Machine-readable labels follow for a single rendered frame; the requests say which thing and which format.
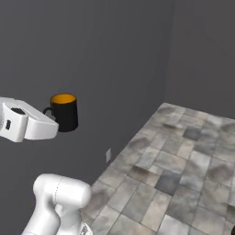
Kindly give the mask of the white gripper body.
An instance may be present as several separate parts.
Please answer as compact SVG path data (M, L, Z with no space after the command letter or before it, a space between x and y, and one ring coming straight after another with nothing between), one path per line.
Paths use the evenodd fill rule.
M57 122L22 100L17 100L17 104L28 115L26 140L49 140L56 137L59 129Z

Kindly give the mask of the black mug with orange inside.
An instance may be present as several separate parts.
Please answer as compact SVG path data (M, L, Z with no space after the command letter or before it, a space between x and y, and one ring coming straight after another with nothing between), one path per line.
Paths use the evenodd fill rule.
M77 99L73 94L56 94L50 98L50 106L46 107L42 113L48 111L59 124L59 132L70 132L78 128Z

